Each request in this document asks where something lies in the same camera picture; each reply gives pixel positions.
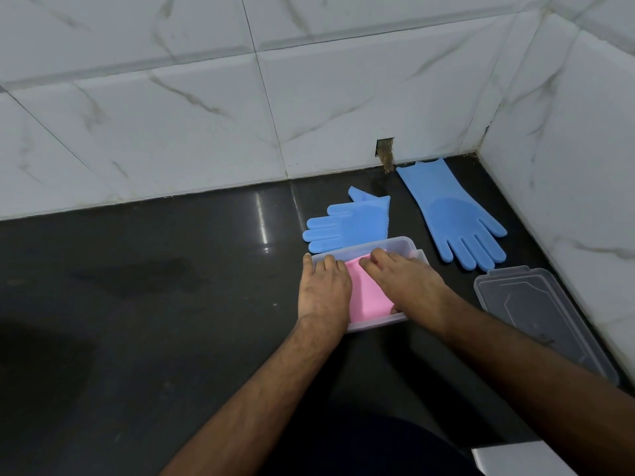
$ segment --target black countertop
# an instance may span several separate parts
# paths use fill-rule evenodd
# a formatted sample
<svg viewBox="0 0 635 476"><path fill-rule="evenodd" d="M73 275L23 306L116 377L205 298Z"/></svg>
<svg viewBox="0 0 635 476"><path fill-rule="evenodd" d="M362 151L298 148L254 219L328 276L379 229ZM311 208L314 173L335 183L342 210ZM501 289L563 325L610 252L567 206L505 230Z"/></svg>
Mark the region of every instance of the black countertop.
<svg viewBox="0 0 635 476"><path fill-rule="evenodd" d="M478 160L448 164L509 231L500 266L553 271ZM440 261L406 186L379 168L0 223L0 473L158 472L293 327L306 220L350 185L390 195L389 236L479 306L480 272ZM535 439L410 322L345 336L294 425L330 408L408 419L462 449Z"/></svg>

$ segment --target plastic lid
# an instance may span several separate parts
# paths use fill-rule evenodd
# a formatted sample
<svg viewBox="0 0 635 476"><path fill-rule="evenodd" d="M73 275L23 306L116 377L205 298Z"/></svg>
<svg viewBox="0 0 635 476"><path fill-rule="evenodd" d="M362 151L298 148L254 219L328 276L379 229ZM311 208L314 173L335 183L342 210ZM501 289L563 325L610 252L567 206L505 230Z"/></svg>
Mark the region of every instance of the plastic lid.
<svg viewBox="0 0 635 476"><path fill-rule="evenodd" d="M474 281L483 310L607 378L619 377L551 272L528 266L494 269Z"/></svg>

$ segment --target pink cloth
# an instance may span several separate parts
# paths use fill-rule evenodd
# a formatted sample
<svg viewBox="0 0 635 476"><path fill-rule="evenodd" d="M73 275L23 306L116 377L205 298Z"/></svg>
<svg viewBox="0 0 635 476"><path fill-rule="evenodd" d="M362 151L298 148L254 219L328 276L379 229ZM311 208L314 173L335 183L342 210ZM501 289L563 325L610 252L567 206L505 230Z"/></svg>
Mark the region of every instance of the pink cloth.
<svg viewBox="0 0 635 476"><path fill-rule="evenodd" d="M384 295L382 289L361 268L358 262L361 258L369 258L370 254L346 262L351 279L353 280L353 294L351 295L351 322L377 319L390 315L393 303Z"/></svg>

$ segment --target glove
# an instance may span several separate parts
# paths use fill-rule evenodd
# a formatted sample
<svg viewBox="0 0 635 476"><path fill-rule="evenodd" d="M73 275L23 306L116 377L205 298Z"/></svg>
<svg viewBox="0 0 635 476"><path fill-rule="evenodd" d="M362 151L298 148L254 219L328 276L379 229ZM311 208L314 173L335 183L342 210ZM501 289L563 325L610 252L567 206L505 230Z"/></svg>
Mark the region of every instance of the glove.
<svg viewBox="0 0 635 476"><path fill-rule="evenodd" d="M452 251L467 270L478 264L487 272L505 261L491 235L503 237L507 231L461 187L445 160L416 162L397 173L421 208L444 262L452 261Z"/></svg>
<svg viewBox="0 0 635 476"><path fill-rule="evenodd" d="M353 202L326 209L328 217L307 220L302 234L314 254L334 251L388 238L390 196L376 197L355 187L349 189Z"/></svg>

